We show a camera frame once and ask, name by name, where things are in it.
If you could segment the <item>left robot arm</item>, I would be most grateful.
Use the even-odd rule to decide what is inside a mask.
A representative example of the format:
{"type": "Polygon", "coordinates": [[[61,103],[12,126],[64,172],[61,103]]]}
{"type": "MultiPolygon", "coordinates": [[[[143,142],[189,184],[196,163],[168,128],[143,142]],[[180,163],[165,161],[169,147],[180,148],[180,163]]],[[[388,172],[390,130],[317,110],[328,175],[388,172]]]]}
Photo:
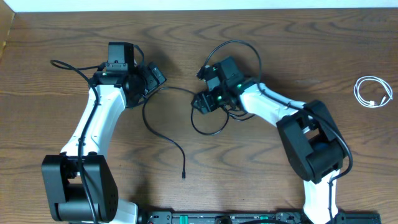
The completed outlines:
{"type": "Polygon", "coordinates": [[[125,109],[144,103],[166,78],[153,62],[136,62],[138,45],[110,42],[108,60],[86,78],[89,97],[70,140],[44,157],[41,170],[56,222],[140,223],[139,207],[119,198],[107,163],[116,123],[125,109]]]}

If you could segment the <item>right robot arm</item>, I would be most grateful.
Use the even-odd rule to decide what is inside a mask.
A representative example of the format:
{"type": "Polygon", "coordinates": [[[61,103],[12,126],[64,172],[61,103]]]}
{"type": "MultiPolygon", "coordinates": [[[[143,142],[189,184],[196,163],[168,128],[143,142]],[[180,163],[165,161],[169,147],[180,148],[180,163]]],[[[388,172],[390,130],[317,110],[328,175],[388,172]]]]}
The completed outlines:
{"type": "Polygon", "coordinates": [[[289,164],[303,180],[304,214],[312,223],[336,223],[336,181],[351,171],[353,156],[325,104],[291,100],[246,78],[232,57],[204,64],[197,77],[207,89],[194,96],[193,108],[207,114],[229,106],[276,127],[289,164]]]}

